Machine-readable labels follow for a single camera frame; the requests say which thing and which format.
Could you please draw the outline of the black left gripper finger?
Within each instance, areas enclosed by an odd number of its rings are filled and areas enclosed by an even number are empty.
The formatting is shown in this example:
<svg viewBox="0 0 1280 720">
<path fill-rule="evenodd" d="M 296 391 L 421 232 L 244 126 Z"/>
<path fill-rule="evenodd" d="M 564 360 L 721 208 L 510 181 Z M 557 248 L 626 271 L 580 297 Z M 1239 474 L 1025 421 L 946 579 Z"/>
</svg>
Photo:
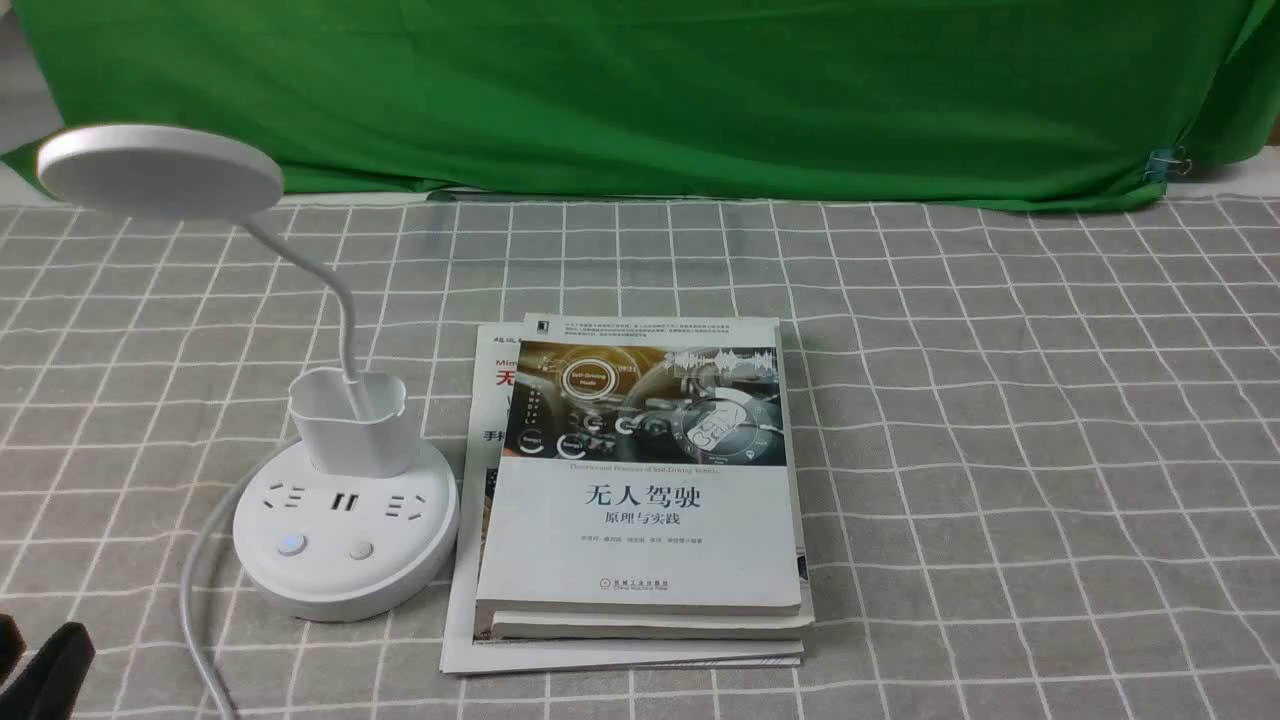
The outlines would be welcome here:
<svg viewBox="0 0 1280 720">
<path fill-rule="evenodd" d="M 82 623 L 63 623 L 29 661 L 1 676 L 3 719 L 69 719 L 96 655 Z"/>
</svg>

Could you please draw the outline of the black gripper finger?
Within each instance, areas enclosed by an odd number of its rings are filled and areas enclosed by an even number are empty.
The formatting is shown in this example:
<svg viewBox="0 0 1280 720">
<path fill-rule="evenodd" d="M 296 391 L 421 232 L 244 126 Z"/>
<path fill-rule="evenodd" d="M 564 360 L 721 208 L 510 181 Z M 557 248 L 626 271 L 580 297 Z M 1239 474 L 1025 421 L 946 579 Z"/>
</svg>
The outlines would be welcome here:
<svg viewBox="0 0 1280 720">
<path fill-rule="evenodd" d="M 0 676 L 10 676 L 26 652 L 27 644 L 14 618 L 0 616 Z"/>
</svg>

